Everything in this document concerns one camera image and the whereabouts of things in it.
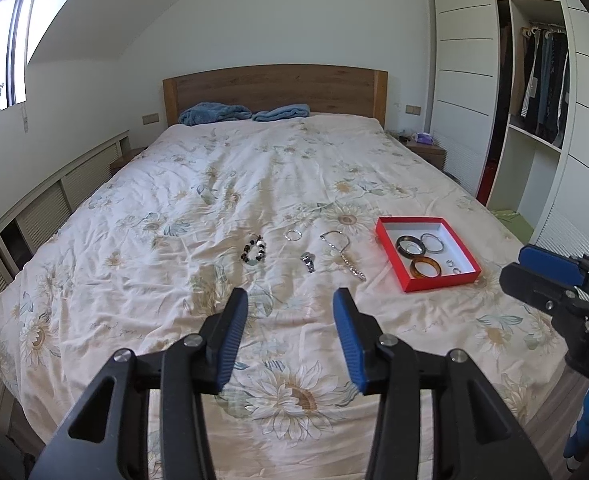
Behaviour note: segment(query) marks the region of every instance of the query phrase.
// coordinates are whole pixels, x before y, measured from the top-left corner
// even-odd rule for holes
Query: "headboard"
[[[373,117],[385,126],[388,73],[350,66],[239,66],[163,80],[168,126],[202,101],[244,105],[253,112],[306,103],[313,112]]]

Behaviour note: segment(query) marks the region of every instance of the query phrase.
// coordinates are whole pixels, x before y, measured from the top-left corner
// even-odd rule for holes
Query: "folded blue towel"
[[[308,105],[287,105],[275,108],[271,112],[257,112],[252,116],[252,120],[266,123],[268,121],[279,121],[281,119],[307,116],[309,116]]]
[[[241,105],[223,105],[221,103],[199,103],[181,112],[178,117],[180,124],[196,126],[197,124],[220,123],[249,119],[252,112]]]

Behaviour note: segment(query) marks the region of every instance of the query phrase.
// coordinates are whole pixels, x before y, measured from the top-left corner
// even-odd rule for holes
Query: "red box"
[[[445,245],[442,253],[425,254],[425,256],[436,260],[441,266],[442,275],[435,278],[414,278],[409,272],[411,260],[401,256],[396,248],[396,240],[399,236],[412,235],[420,238],[424,233],[437,236]],[[388,259],[405,292],[464,285],[474,282],[481,274],[481,267],[474,256],[443,218],[431,216],[382,217],[377,222],[376,234],[385,248],[385,252],[388,253]],[[433,247],[438,247],[436,240],[432,240],[432,243]],[[447,265],[447,260],[453,261],[452,267]],[[455,267],[461,270],[460,274],[453,273]]]

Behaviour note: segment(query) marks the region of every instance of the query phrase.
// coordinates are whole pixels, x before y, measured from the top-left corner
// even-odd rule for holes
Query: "silver screw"
[[[392,334],[381,334],[379,337],[379,343],[381,343],[382,346],[395,346],[398,342],[399,340],[397,337]]]
[[[468,353],[460,348],[455,348],[450,352],[450,359],[455,363],[465,363],[468,360]]]
[[[130,350],[127,348],[121,348],[120,350],[114,352],[113,358],[117,363],[127,363],[131,356],[132,352]]]
[[[204,338],[202,338],[198,334],[188,334],[186,335],[186,338],[183,339],[183,344],[186,346],[190,346],[191,348],[199,346],[203,342]]]

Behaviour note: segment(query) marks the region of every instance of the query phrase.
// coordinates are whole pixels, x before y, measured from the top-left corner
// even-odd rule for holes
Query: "bed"
[[[363,478],[378,398],[349,381],[331,313],[339,286],[416,349],[466,349],[522,424],[534,416],[562,372],[565,343],[548,318],[500,290],[516,238],[384,133],[386,81],[385,72],[315,65],[164,81],[172,125],[0,295],[0,375],[45,442],[116,349],[167,348],[222,308],[234,286],[248,291],[248,323],[230,383],[204,402],[218,478]],[[174,124],[201,100],[253,110],[308,102],[315,113]],[[379,216],[423,215],[447,219],[482,267],[477,282],[402,292],[373,228]],[[300,241],[286,240],[291,229]],[[333,229],[349,235],[366,282],[319,238]],[[267,244],[256,265],[239,258],[251,233]],[[312,274],[304,251],[316,256]],[[148,438],[154,479],[162,478],[158,400]],[[421,420],[428,478],[429,395]]]

